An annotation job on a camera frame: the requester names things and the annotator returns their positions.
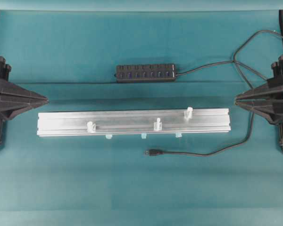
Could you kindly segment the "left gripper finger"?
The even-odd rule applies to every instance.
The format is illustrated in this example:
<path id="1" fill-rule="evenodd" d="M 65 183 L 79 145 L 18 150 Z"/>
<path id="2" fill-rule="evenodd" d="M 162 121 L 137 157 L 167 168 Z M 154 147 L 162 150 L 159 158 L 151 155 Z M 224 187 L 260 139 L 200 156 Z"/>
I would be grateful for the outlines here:
<path id="1" fill-rule="evenodd" d="M 48 102 L 46 97 L 0 95 L 0 119 L 9 121 Z"/>
<path id="2" fill-rule="evenodd" d="M 0 79 L 0 94 L 14 96 L 14 97 L 25 97 L 25 98 L 48 101 L 48 99 L 45 96 L 42 96 L 33 91 L 26 90 L 4 79 Z"/>

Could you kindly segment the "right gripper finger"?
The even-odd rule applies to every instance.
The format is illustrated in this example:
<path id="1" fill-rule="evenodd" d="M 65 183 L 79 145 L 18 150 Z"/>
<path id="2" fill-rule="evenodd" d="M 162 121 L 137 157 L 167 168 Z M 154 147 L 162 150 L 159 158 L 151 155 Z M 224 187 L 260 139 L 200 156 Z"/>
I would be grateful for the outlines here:
<path id="1" fill-rule="evenodd" d="M 269 124 L 280 124 L 283 122 L 283 115 L 274 113 L 273 107 L 271 105 L 260 106 L 253 101 L 240 100 L 235 100 L 235 105 L 246 111 L 265 118 Z"/>
<path id="2" fill-rule="evenodd" d="M 266 83 L 254 89 L 250 89 L 235 97 L 235 101 L 248 100 L 269 100 L 282 101 L 283 100 L 283 80 L 282 79 L 268 79 Z"/>

